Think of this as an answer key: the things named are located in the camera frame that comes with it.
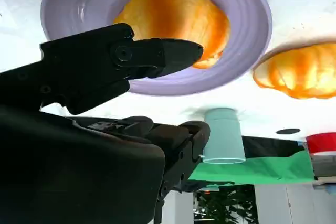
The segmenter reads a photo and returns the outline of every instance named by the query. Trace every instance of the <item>screw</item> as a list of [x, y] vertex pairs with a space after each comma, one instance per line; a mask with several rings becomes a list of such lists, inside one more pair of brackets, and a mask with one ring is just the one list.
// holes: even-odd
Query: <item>screw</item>
[[124, 32], [124, 38], [125, 39], [130, 39], [134, 36], [134, 34], [132, 33], [132, 31], [129, 31], [129, 30], [125, 30]]
[[129, 61], [130, 59], [132, 59], [132, 52], [126, 46], [117, 47], [115, 54], [121, 61]]
[[42, 94], [49, 94], [49, 93], [51, 93], [51, 87], [49, 87], [48, 85], [43, 85], [40, 88], [40, 92]]

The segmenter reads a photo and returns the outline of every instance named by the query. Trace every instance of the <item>green plant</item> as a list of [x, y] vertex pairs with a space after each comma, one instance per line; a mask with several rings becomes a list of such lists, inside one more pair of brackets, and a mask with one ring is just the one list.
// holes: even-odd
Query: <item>green plant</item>
[[237, 215], [248, 224], [258, 224], [258, 213], [254, 186], [220, 187], [219, 192], [197, 193], [198, 208], [203, 209], [204, 218], [212, 223], [237, 224]]

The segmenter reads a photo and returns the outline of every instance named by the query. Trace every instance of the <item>white surface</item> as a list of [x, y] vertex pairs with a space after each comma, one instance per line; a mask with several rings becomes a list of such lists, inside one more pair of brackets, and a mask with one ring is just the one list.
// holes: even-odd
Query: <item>white surface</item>
[[193, 200], [193, 193], [171, 191], [165, 198], [161, 224], [193, 224]]
[[256, 185], [259, 224], [292, 224], [286, 185]]
[[[0, 0], [0, 71], [40, 59], [44, 42], [40, 24], [41, 0]], [[268, 0], [274, 20], [269, 50], [283, 44], [336, 37], [336, 0]], [[216, 107], [236, 109], [243, 135], [284, 138], [277, 130], [295, 127], [302, 137], [335, 131], [336, 99], [295, 100], [270, 89], [261, 89], [250, 73], [224, 87], [201, 94], [158, 98], [127, 93], [88, 115], [122, 118], [146, 115], [161, 123], [179, 124], [202, 119], [204, 111]]]
[[334, 224], [336, 197], [312, 185], [258, 185], [259, 224]]

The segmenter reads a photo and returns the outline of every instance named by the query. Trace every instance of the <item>red object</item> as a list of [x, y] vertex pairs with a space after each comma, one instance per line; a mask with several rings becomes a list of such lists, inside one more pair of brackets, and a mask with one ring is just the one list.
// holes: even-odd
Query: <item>red object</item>
[[310, 154], [336, 156], [336, 133], [321, 133], [307, 136]]

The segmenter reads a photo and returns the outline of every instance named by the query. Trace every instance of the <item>black hole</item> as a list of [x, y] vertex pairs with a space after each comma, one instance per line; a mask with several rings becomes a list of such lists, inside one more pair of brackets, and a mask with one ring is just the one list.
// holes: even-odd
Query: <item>black hole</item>
[[300, 129], [283, 129], [283, 130], [277, 131], [277, 134], [279, 134], [279, 135], [290, 135], [290, 134], [298, 133], [300, 131], [301, 131]]
[[51, 92], [51, 87], [49, 87], [48, 85], [43, 85], [40, 91], [42, 94], [48, 94]]
[[27, 80], [28, 79], [28, 75], [26, 73], [19, 73], [17, 75], [18, 79], [23, 81], [23, 80]]

